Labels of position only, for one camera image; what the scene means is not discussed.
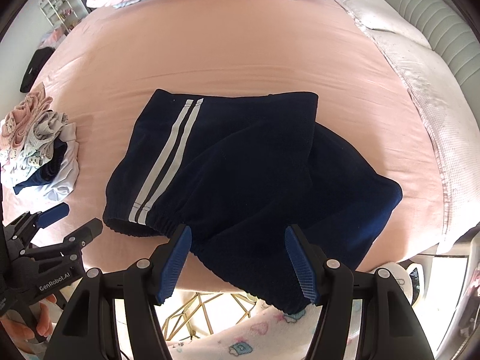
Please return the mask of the person's left hand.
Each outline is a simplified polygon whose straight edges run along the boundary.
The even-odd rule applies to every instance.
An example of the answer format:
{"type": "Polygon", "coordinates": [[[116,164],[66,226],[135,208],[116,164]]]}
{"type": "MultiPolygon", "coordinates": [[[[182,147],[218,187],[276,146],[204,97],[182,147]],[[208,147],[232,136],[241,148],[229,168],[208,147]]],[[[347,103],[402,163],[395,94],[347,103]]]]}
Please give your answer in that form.
{"type": "Polygon", "coordinates": [[[49,295],[39,302],[40,314],[36,321],[36,327],[31,328],[29,318],[13,310],[10,314],[1,317],[1,325],[17,348],[29,351],[29,341],[36,336],[48,337],[53,332],[53,322],[50,318],[49,306],[54,305],[57,298],[54,294],[49,295]]]}

